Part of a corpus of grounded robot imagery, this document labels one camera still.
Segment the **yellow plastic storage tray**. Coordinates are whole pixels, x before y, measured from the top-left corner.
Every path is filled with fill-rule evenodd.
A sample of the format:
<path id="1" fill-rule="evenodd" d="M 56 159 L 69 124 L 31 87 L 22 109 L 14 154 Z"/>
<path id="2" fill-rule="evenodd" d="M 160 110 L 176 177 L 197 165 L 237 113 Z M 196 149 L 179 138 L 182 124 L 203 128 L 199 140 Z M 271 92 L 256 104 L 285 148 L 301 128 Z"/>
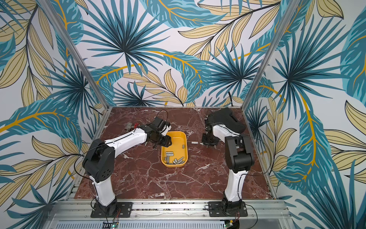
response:
<path id="1" fill-rule="evenodd" d="M 182 131 L 169 131 L 167 133 L 168 136 L 172 139 L 172 145 L 169 147 L 162 147 L 161 150 L 161 161 L 168 168 L 179 168 L 183 167 L 188 160 L 188 146 L 187 146 L 187 137 L 186 134 Z M 165 163 L 165 153 L 168 151 L 174 152 L 178 156 L 183 156 L 185 158 L 183 164 L 178 165 L 167 165 Z"/>

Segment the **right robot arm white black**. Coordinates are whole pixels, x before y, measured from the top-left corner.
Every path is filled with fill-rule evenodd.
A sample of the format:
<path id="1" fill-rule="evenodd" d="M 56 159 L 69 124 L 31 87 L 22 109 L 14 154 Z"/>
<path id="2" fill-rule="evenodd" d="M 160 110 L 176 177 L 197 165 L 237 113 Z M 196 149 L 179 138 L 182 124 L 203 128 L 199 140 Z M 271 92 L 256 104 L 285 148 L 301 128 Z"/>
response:
<path id="1" fill-rule="evenodd" d="M 239 122 L 228 108 L 214 111 L 205 118 L 202 144 L 215 146 L 219 141 L 225 144 L 229 177 L 222 206 L 228 213 L 241 209 L 244 181 L 254 165 L 253 148 L 250 139 L 243 135 L 245 130 L 246 125 Z"/>

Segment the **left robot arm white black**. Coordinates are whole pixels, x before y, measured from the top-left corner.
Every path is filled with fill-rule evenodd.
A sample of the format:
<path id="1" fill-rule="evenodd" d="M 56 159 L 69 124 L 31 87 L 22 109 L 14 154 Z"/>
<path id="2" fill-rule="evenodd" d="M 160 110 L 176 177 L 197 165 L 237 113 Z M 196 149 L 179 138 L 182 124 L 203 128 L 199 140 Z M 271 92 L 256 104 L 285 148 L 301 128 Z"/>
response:
<path id="1" fill-rule="evenodd" d="M 97 204 L 103 211 L 111 215 L 117 209 L 111 182 L 115 159 L 123 152 L 146 142 L 162 147 L 171 146 L 171 137 L 167 135 L 170 129 L 168 121 L 156 116 L 151 123 L 140 125 L 124 135 L 106 141 L 98 138 L 92 142 L 82 166 L 94 185 Z"/>

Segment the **silver socket pile in tray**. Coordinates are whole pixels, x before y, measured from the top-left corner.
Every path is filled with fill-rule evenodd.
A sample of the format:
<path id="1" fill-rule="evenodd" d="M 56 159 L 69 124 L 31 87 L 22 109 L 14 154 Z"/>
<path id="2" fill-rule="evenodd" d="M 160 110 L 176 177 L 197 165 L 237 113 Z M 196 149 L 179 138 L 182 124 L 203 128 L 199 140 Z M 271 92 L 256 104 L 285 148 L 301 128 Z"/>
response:
<path id="1" fill-rule="evenodd" d="M 178 165 L 183 164 L 185 158 L 183 156 L 178 156 L 172 151 L 165 153 L 165 163 L 167 165 Z"/>

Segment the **black tool case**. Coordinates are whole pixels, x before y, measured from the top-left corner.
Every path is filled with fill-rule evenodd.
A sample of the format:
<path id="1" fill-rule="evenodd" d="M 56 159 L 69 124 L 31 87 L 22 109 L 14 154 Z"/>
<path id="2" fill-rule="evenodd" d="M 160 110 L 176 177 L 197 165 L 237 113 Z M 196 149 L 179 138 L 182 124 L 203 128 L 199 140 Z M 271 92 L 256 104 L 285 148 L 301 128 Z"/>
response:
<path id="1" fill-rule="evenodd" d="M 245 131 L 246 125 L 239 122 L 229 108 L 223 108 L 209 114 L 205 120 L 206 126 L 225 125 L 229 130 L 241 134 Z"/>

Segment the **steel valve with red handwheel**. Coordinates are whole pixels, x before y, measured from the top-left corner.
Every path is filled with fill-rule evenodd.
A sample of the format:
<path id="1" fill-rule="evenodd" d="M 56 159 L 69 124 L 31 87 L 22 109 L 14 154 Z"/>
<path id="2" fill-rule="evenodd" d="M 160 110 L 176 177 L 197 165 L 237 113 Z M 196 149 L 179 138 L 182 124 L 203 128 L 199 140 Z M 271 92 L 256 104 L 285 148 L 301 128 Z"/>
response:
<path id="1" fill-rule="evenodd" d="M 125 129 L 126 132 L 131 132 L 131 131 L 135 130 L 138 126 L 139 126 L 138 123 L 133 124 L 131 122 L 128 122 L 125 125 L 125 128 L 124 129 Z"/>

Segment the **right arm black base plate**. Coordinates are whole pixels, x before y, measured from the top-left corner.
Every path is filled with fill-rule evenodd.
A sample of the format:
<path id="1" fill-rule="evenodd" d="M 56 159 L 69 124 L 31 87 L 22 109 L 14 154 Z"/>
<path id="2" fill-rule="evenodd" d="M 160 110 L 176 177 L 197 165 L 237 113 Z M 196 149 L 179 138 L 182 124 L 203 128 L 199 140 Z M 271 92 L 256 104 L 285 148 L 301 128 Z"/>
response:
<path id="1" fill-rule="evenodd" d="M 210 217 L 247 217 L 248 212 L 246 204 L 241 203 L 241 207 L 234 210 L 225 210 L 224 204 L 221 201 L 210 201 L 208 202 L 208 211 Z"/>

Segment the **aluminium front rail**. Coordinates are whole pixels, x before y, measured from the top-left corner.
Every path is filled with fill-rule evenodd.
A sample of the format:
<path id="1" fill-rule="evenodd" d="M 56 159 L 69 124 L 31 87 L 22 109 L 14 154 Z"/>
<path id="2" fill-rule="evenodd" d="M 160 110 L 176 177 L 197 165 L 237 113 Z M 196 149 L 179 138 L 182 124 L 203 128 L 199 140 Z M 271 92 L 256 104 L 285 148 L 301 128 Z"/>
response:
<path id="1" fill-rule="evenodd" d="M 91 201 L 61 201 L 53 207 L 44 229 L 293 229 L 295 224 L 283 200 L 246 199 L 247 217 L 210 217 L 203 199 L 121 199 L 132 202 L 129 218 L 91 218 Z"/>

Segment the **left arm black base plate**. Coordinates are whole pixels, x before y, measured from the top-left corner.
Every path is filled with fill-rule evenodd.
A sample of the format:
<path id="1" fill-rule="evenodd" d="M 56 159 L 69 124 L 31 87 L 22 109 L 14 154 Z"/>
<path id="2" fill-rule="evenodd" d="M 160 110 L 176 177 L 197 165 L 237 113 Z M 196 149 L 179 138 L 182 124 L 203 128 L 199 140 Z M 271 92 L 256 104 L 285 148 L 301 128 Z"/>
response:
<path id="1" fill-rule="evenodd" d="M 96 202 L 92 208 L 91 218 L 129 218 L 132 211 L 132 202 L 112 202 L 103 206 Z"/>

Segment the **aluminium frame post left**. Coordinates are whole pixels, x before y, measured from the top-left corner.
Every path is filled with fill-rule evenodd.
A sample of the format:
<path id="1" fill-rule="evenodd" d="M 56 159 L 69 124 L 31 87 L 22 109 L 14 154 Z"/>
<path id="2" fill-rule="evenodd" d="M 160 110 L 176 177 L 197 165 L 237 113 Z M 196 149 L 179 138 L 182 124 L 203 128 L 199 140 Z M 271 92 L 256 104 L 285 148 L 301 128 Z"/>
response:
<path id="1" fill-rule="evenodd" d="M 42 9 L 45 11 L 46 16 L 48 17 L 50 22 L 53 24 L 55 30 L 57 31 L 57 33 L 59 34 L 59 36 L 65 43 L 66 48 L 69 49 L 71 56 L 73 57 L 73 59 L 77 63 L 77 65 L 79 66 L 81 72 L 83 73 L 84 77 L 88 81 L 91 89 L 94 90 L 97 99 L 102 104 L 104 109 L 108 110 L 110 107 L 109 104 L 106 102 L 104 96 L 102 95 L 101 91 L 99 90 L 96 82 L 94 81 L 90 71 L 87 68 L 87 65 L 85 64 L 84 60 L 82 59 L 82 56 L 80 55 L 75 44 L 73 43 L 69 33 L 64 28 L 62 20 L 57 15 L 55 8 L 52 6 L 50 1 L 40 0 L 40 1 L 38 1 L 38 3 L 42 7 Z"/>

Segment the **aluminium frame post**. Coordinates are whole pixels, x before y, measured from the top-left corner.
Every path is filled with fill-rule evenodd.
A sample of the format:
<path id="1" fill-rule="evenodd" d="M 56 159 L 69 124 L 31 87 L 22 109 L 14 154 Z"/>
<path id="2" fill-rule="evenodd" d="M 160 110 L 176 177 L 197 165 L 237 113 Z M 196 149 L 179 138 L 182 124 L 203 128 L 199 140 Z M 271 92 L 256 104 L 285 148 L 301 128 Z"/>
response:
<path id="1" fill-rule="evenodd" d="M 269 48 L 266 52 L 266 55 L 263 58 L 263 61 L 261 62 L 260 67 L 258 68 L 258 71 L 252 81 L 251 87 L 246 95 L 246 98 L 243 102 L 242 105 L 242 111 L 245 112 L 246 109 L 249 106 L 249 103 L 251 101 L 251 97 L 255 94 L 255 90 L 258 87 L 261 77 L 263 75 L 263 73 L 265 72 L 265 68 L 267 67 L 269 60 L 271 58 L 271 56 L 273 55 L 273 53 L 275 52 L 282 36 L 285 33 L 285 30 L 287 28 L 287 25 L 290 23 L 291 18 L 293 16 L 293 14 L 296 11 L 296 8 L 298 6 L 300 1 L 290 1 L 288 8 L 283 16 L 283 18 L 281 19 L 280 23 L 279 23 L 279 27 L 276 33 L 274 33 L 272 42 L 269 45 Z"/>
<path id="2" fill-rule="evenodd" d="M 45 11 L 46 16 L 48 17 L 50 22 L 53 24 L 55 30 L 57 31 L 57 33 L 59 34 L 59 36 L 65 43 L 66 48 L 69 49 L 71 56 L 73 57 L 73 59 L 77 63 L 77 65 L 79 66 L 81 72 L 83 73 L 84 77 L 88 81 L 91 89 L 94 90 L 97 99 L 102 104 L 104 109 L 108 110 L 110 107 L 109 104 L 106 102 L 104 96 L 102 95 L 101 91 L 99 90 L 96 82 L 94 81 L 90 71 L 87 68 L 87 65 L 85 64 L 84 60 L 82 59 L 82 56 L 80 55 L 75 44 L 73 43 L 69 33 L 64 28 L 62 20 L 57 15 L 55 8 L 52 6 L 50 1 L 40 0 L 40 1 L 38 1 L 38 3 L 42 7 L 42 9 Z"/>

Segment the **aluminium frame post right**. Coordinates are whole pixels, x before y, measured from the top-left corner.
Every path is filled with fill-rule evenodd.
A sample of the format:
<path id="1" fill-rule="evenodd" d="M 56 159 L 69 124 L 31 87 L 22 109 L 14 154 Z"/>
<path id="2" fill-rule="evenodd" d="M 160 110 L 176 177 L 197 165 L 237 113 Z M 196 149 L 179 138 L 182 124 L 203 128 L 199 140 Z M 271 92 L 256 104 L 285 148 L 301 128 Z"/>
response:
<path id="1" fill-rule="evenodd" d="M 242 105 L 242 111 L 245 112 L 246 109 L 249 106 L 249 103 L 251 101 L 251 97 L 255 94 L 255 90 L 258 87 L 261 77 L 263 75 L 263 73 L 265 72 L 265 68 L 267 67 L 269 60 L 271 58 L 271 56 L 273 55 L 273 53 L 275 52 L 282 36 L 285 33 L 285 30 L 287 28 L 287 25 L 290 23 L 291 18 L 293 16 L 293 14 L 296 11 L 296 8 L 298 6 L 300 1 L 290 1 L 288 8 L 283 16 L 283 18 L 281 19 L 280 23 L 279 23 L 279 27 L 276 33 L 274 33 L 272 42 L 269 45 L 269 48 L 266 52 L 266 55 L 263 58 L 263 61 L 261 62 L 260 67 L 258 68 L 258 71 L 252 81 L 251 87 L 246 95 L 246 98 L 243 102 Z"/>

